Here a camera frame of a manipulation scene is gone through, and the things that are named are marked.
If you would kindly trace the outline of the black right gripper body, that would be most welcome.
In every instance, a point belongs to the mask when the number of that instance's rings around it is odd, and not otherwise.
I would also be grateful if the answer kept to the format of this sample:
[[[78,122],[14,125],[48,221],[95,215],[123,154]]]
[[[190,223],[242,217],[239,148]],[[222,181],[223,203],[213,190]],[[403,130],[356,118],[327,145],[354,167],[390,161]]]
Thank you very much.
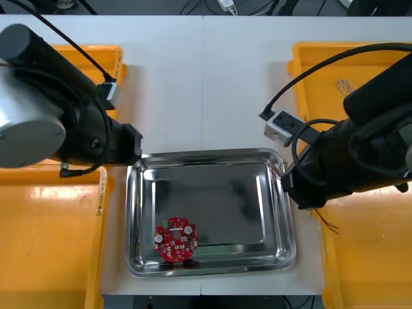
[[[335,196],[335,139],[319,138],[297,152],[291,143],[292,161],[281,177],[284,191],[300,209],[318,209]]]

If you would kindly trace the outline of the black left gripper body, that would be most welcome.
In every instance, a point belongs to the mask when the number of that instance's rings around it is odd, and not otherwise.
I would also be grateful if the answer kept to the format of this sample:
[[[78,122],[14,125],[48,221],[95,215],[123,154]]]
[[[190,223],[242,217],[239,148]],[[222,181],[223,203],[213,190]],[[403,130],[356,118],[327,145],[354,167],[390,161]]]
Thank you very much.
[[[133,165],[142,155],[142,134],[131,124],[121,124],[113,119],[111,127],[108,164]]]

